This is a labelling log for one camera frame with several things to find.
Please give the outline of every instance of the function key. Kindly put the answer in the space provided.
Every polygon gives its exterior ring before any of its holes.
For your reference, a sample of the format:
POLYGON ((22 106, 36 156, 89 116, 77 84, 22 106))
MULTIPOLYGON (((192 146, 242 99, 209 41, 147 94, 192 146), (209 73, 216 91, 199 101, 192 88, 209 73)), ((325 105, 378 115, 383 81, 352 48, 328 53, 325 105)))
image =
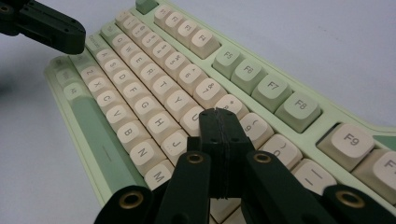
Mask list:
POLYGON ((176 37, 177 29, 184 21, 184 16, 179 12, 172 12, 165 21, 165 31, 172 37, 176 37))
POLYGON ((374 138, 352 124, 339 124, 319 144, 326 155, 351 171, 374 147, 374 138))
POLYGON ((254 89, 251 97, 265 106, 269 111, 275 113, 291 94, 291 87, 286 81, 269 74, 254 89))
POLYGON ((218 55, 216 55, 213 67, 222 75, 230 79, 233 74, 233 70, 235 70, 236 66, 238 66, 238 64, 243 60, 244 57, 239 50, 230 47, 223 47, 219 51, 218 55))
POLYGON ((302 133, 320 115, 318 102, 311 97, 295 92, 275 112, 297 133, 302 133))
POLYGON ((389 203, 396 204, 396 151, 373 150, 352 174, 389 203))
POLYGON ((170 15, 171 13, 172 13, 172 8, 170 8, 167 5, 161 5, 155 11, 154 23, 164 30, 166 18, 168 18, 168 15, 170 15))
POLYGON ((231 82, 250 95, 266 75, 267 72, 259 64, 245 59, 233 71, 231 82))
POLYGON ((219 47, 219 41, 210 31, 200 30, 192 37, 190 50, 205 59, 219 47))
POLYGON ((184 21, 177 29, 177 41, 190 48, 192 37, 198 32, 198 25, 194 21, 184 21))

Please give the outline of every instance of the space bar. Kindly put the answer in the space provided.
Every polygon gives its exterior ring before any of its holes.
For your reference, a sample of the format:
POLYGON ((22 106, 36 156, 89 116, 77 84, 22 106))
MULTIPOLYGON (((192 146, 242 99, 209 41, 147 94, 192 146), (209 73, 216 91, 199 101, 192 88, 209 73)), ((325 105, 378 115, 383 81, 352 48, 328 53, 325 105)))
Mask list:
POLYGON ((94 99, 79 97, 71 107, 111 192, 131 185, 146 187, 94 99))

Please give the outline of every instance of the screw hole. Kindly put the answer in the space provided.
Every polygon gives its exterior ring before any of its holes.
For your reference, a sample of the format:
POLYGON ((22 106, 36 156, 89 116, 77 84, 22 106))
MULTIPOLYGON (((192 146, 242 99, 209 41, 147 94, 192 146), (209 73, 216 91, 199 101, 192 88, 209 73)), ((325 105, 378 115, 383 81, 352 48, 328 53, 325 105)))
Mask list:
POLYGON ((347 190, 337 191, 335 197, 344 205, 352 208, 363 208, 365 206, 363 198, 347 190))
POLYGON ((268 163, 271 161, 271 157, 265 155, 265 154, 255 154, 254 155, 254 160, 260 163, 268 163))
POLYGON ((123 209, 136 208, 143 202, 143 194, 139 191, 133 190, 124 193, 120 198, 120 207, 123 209))
POLYGON ((4 12, 8 12, 8 11, 9 11, 9 8, 8 8, 8 7, 0 7, 0 10, 1 10, 1 11, 4 11, 4 12))
POLYGON ((200 163, 204 160, 204 157, 202 157, 201 155, 198 154, 192 154, 190 156, 187 157, 187 161, 189 161, 190 163, 200 163))

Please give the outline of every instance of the mechanical keyboard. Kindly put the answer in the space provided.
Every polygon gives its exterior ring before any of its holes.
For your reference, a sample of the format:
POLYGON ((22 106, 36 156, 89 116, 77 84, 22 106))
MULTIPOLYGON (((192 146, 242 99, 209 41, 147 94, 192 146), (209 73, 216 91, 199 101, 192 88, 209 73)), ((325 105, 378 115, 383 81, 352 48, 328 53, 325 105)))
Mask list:
MULTIPOLYGON (((169 180, 198 114, 220 107, 307 189, 342 183, 396 215, 395 128, 358 119, 168 1, 136 1, 45 76, 101 204, 169 180)), ((239 205, 212 199, 211 222, 243 222, 239 205)))

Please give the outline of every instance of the white table surface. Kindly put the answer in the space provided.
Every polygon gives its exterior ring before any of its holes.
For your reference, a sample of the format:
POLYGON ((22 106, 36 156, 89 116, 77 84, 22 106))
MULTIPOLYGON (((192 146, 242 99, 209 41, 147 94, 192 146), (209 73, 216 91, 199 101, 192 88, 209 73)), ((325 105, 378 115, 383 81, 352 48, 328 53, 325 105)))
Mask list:
MULTIPOLYGON (((40 2, 88 34, 134 4, 40 2)), ((396 126, 396 1, 173 2, 359 117, 396 126)), ((101 209, 43 76, 61 54, 0 35, 0 223, 93 223, 101 209)))

